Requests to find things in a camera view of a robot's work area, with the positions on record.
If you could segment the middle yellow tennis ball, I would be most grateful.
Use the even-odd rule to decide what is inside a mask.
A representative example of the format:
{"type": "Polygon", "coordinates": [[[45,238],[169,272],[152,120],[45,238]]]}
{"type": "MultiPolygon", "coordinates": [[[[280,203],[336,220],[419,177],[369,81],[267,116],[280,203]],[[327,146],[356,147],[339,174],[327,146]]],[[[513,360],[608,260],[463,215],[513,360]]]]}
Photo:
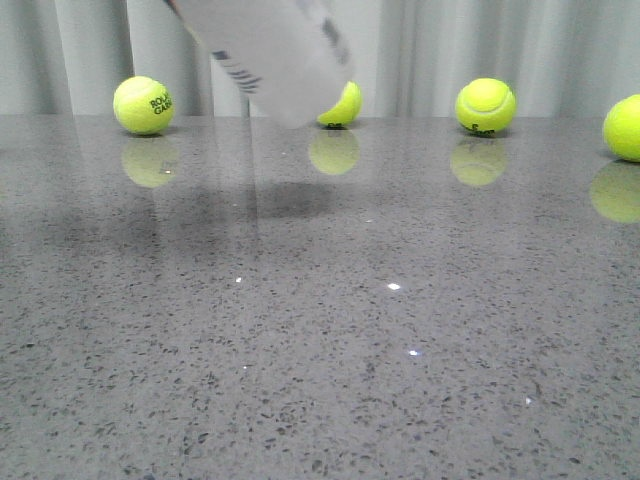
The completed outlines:
{"type": "Polygon", "coordinates": [[[349,81],[340,100],[328,111],[317,117],[317,122],[328,128],[341,128],[353,122],[362,106],[362,94],[359,85],[349,81]]]}

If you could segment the grey white curtain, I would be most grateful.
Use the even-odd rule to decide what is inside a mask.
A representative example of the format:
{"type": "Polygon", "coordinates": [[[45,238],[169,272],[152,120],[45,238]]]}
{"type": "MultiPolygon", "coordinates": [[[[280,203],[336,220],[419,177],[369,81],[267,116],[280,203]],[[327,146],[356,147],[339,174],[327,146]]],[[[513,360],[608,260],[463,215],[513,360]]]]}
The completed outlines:
{"type": "MultiPolygon", "coordinates": [[[[331,1],[365,117],[445,117],[479,77],[522,117],[600,117],[639,90],[635,1],[331,1]]],[[[164,83],[183,115],[259,114],[161,1],[5,1],[1,110],[108,114],[118,84],[164,83]]]]}

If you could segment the far right yellow tennis ball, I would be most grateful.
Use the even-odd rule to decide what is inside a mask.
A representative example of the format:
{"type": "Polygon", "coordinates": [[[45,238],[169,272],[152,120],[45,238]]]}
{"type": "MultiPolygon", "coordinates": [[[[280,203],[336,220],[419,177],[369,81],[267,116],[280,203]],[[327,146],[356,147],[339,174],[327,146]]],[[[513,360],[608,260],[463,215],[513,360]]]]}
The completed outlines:
{"type": "Polygon", "coordinates": [[[603,139],[609,150],[619,158],[638,162],[640,95],[631,95],[617,102],[607,113],[603,126],[603,139]]]}

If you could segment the yellow tennis ball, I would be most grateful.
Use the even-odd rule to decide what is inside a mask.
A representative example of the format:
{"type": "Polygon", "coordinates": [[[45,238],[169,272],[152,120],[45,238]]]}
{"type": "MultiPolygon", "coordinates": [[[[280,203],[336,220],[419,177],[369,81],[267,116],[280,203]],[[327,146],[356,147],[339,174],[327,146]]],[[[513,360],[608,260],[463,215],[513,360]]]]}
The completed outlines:
{"type": "Polygon", "coordinates": [[[478,78],[458,93],[455,114],[458,123],[467,131],[491,135],[506,129],[515,116],[516,96],[503,81],[478,78]]]}
{"type": "Polygon", "coordinates": [[[328,111],[317,117],[317,122],[328,128],[341,128],[353,122],[362,106],[362,94],[359,85],[349,81],[340,100],[328,111]]]}
{"type": "Polygon", "coordinates": [[[607,113],[603,126],[603,139],[609,150],[619,158],[638,162],[640,95],[631,95],[617,102],[607,113]]]}
{"type": "Polygon", "coordinates": [[[170,124],[173,99],[162,83],[147,76],[134,76],[116,88],[113,111],[119,124],[129,132],[153,135],[170,124]]]}

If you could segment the left yellow tennis ball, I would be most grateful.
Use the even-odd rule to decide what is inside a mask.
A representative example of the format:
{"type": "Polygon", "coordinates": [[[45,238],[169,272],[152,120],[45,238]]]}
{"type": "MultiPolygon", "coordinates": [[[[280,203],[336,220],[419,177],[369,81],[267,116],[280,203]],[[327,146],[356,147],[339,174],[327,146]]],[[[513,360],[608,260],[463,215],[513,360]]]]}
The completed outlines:
{"type": "Polygon", "coordinates": [[[147,76],[134,76],[116,88],[113,111],[119,124],[129,132],[153,135],[170,124],[173,99],[162,83],[147,76]]]}

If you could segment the white blue tennis ball can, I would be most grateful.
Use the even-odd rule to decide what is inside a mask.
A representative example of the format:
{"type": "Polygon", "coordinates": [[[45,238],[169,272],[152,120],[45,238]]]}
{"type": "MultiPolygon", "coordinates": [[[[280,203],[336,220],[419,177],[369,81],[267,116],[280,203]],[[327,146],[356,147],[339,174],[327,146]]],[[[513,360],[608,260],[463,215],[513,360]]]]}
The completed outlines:
{"type": "Polygon", "coordinates": [[[286,128],[315,121],[353,76],[323,1],[170,1],[238,89],[286,128]]]}

